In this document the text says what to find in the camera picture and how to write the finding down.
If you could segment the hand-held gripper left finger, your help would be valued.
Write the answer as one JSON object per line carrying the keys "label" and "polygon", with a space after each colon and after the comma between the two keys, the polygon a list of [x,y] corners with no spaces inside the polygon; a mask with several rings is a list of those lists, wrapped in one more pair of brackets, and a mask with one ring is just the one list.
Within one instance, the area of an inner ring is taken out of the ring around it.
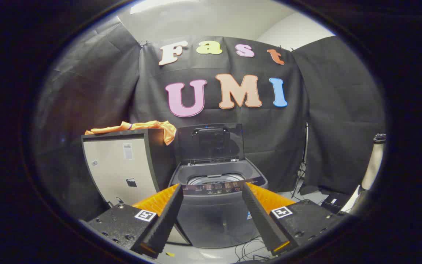
{"label": "hand-held gripper left finger", "polygon": [[174,184],[134,205],[114,205],[80,224],[119,252],[156,259],[169,239],[182,201],[183,187]]}

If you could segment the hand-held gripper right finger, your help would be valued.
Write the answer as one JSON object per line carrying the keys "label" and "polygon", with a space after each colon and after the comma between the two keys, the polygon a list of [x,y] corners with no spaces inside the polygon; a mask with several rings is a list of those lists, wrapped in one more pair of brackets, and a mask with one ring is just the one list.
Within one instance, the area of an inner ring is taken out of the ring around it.
{"label": "hand-held gripper right finger", "polygon": [[335,229],[342,216],[309,199],[292,201],[244,182],[242,198],[268,251],[273,256],[313,244]]}

